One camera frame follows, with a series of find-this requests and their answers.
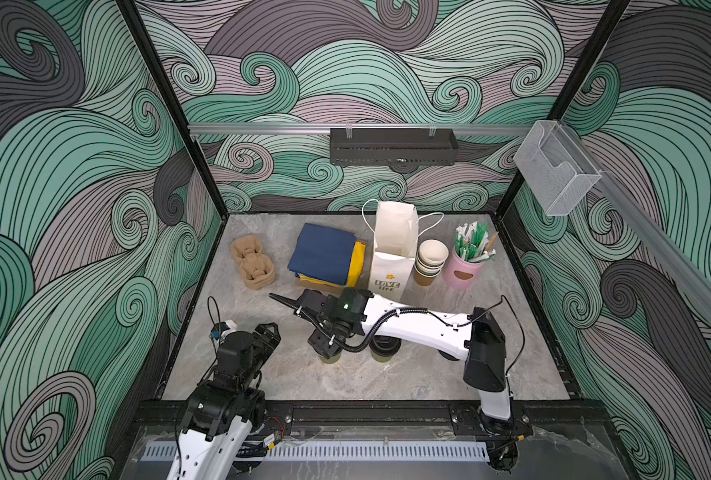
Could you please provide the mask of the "green paper coffee cup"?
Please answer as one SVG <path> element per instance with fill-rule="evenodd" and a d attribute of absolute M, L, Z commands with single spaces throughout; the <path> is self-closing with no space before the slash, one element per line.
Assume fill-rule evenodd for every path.
<path fill-rule="evenodd" d="M 373 359 L 375 359 L 375 361 L 377 362 L 387 363 L 393 359 L 393 356 L 395 356 L 395 352 L 371 350 L 371 357 L 373 357 Z"/>

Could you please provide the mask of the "white paper takeout bag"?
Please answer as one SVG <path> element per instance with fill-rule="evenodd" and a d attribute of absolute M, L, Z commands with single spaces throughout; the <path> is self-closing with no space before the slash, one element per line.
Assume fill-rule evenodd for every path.
<path fill-rule="evenodd" d="M 367 290 L 401 302 L 415 266 L 419 236 L 437 226 L 445 214 L 419 215 L 413 204 L 369 199 L 361 206 L 361 217 L 373 233 Z"/>

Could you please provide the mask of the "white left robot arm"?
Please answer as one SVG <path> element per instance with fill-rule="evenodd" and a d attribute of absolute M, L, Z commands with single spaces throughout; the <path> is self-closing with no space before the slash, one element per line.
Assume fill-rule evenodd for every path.
<path fill-rule="evenodd" d="M 189 396 L 175 431 L 170 479 L 226 479 L 265 422 L 265 392 L 253 384 L 281 343 L 274 322 L 220 333 L 216 363 Z"/>

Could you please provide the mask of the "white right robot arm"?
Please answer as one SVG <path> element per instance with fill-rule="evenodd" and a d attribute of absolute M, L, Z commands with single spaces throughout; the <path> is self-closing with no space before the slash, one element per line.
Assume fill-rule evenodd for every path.
<path fill-rule="evenodd" d="M 339 297 L 307 289 L 291 308 L 313 326 L 309 344 L 323 358 L 362 352 L 379 337 L 429 347 L 465 362 L 463 382 L 479 394 L 483 416 L 499 422 L 513 418 L 505 334 L 487 309 L 435 312 L 356 288 Z"/>

